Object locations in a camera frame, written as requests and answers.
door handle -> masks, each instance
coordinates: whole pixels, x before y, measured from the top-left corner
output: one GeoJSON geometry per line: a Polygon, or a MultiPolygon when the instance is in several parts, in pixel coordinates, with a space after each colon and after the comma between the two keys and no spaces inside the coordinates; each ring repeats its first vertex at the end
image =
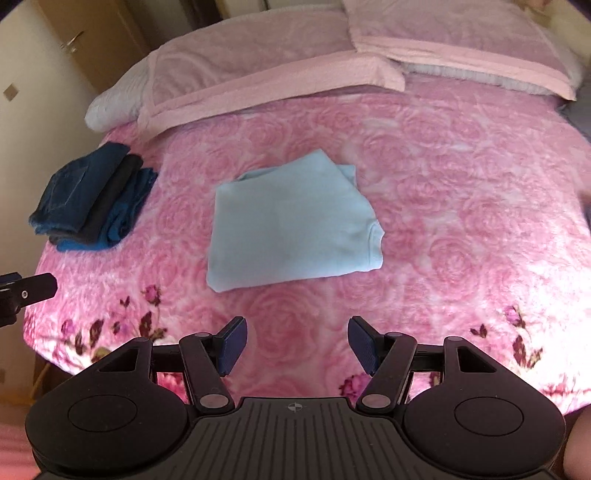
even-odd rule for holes
{"type": "Polygon", "coordinates": [[[84,30],[80,30],[76,35],[74,35],[72,37],[72,39],[70,41],[60,45],[60,48],[62,50],[67,50],[69,53],[74,53],[77,50],[77,48],[74,46],[74,43],[76,42],[76,40],[78,40],[80,38],[80,36],[82,36],[83,33],[84,33],[84,30]]]}

rose pattern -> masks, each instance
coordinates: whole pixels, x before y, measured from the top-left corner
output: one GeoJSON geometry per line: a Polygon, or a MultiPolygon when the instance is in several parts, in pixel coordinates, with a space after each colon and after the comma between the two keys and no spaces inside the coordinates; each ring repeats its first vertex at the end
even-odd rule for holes
{"type": "MultiPolygon", "coordinates": [[[[27,308],[27,343],[75,374],[134,336],[174,343],[243,315],[249,342],[225,378],[236,400],[354,400],[368,378],[346,324],[361,314],[421,343],[464,336],[564,413],[591,403],[591,240],[577,197],[578,186],[591,187],[591,146],[552,97],[407,79],[405,93],[355,87],[281,100],[147,144],[134,124],[111,132],[107,139],[129,144],[160,176],[116,248],[46,246],[37,272],[53,273],[59,290],[27,308]],[[215,188],[315,148],[357,167],[386,232],[384,266],[213,292],[205,275],[215,188]]],[[[159,382],[186,395],[178,376],[159,382]]],[[[412,395],[432,384],[417,380],[412,395]]]]}

pink pillowcase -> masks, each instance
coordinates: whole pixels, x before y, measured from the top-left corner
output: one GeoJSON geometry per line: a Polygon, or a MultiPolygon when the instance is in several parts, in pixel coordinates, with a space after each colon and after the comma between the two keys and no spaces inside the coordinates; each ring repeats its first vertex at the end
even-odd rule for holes
{"type": "Polygon", "coordinates": [[[511,0],[344,0],[358,51],[527,82],[574,99],[546,37],[511,0]]]}
{"type": "Polygon", "coordinates": [[[400,68],[357,53],[345,13],[295,7],[236,17],[152,52],[138,125],[144,138],[261,103],[352,85],[404,91],[400,68]]]}

screw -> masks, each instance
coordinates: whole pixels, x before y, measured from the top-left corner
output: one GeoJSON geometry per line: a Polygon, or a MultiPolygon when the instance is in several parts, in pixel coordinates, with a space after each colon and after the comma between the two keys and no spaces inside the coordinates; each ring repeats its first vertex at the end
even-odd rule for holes
{"type": "Polygon", "coordinates": [[[386,408],[392,402],[386,395],[379,395],[379,394],[371,394],[366,395],[361,400],[361,403],[365,405],[367,408],[386,408]]]}
{"type": "Polygon", "coordinates": [[[205,408],[222,408],[230,403],[225,395],[211,393],[201,397],[199,403],[205,408]]]}

dark blue jeans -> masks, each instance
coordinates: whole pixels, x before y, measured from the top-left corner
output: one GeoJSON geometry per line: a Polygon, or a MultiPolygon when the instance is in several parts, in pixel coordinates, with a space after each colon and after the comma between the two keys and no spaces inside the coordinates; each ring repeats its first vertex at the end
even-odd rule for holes
{"type": "Polygon", "coordinates": [[[128,153],[127,145],[107,142],[55,172],[29,217],[35,233],[80,231],[100,191],[128,153]]]}

